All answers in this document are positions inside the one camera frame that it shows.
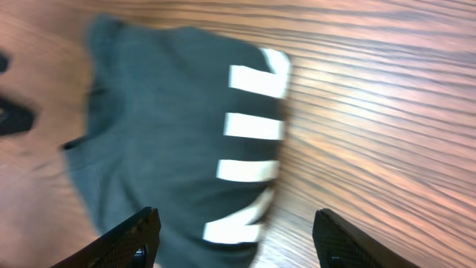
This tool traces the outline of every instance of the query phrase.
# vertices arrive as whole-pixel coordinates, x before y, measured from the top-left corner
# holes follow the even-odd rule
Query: folded cloth
[[[279,169],[287,56],[197,28],[100,16],[87,133],[64,146],[103,234],[157,208],[163,268],[248,267]]]

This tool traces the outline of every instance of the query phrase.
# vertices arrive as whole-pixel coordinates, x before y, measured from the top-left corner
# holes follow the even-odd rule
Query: dark fabric
[[[223,135],[227,112],[281,119],[278,100],[228,88],[230,65],[270,71],[260,50],[196,28],[153,30],[108,16],[92,25],[89,49],[87,133],[65,154],[98,230],[151,206],[162,222],[163,268],[249,266],[257,244],[209,243],[202,234],[270,183],[216,178],[219,159],[277,157],[279,141]]]

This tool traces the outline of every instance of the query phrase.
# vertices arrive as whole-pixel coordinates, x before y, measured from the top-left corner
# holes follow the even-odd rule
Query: brown wood grain
[[[47,267],[95,237],[58,146],[83,132],[96,13],[194,25],[295,65],[280,195],[256,267],[318,267],[331,208],[421,267],[476,267],[476,3],[470,0],[0,0],[0,92],[38,107],[0,139],[0,263]]]

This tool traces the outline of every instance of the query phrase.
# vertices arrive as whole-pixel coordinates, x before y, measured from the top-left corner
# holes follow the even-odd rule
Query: blurry black object
[[[157,209],[144,208],[51,268],[152,268],[160,230]]]
[[[330,209],[317,211],[312,238],[322,268],[417,268]]]
[[[0,74],[7,71],[8,59],[0,54]],[[33,126],[34,114],[27,108],[0,97],[0,135],[28,131]]]

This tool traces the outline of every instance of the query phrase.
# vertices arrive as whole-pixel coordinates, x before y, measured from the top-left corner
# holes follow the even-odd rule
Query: wooden surface
[[[332,208],[421,267],[476,267],[476,3],[471,0],[0,0],[0,92],[39,110],[0,139],[0,263],[47,267],[95,238],[58,146],[83,133],[97,12],[195,25],[295,64],[280,196],[257,267],[318,267]]]

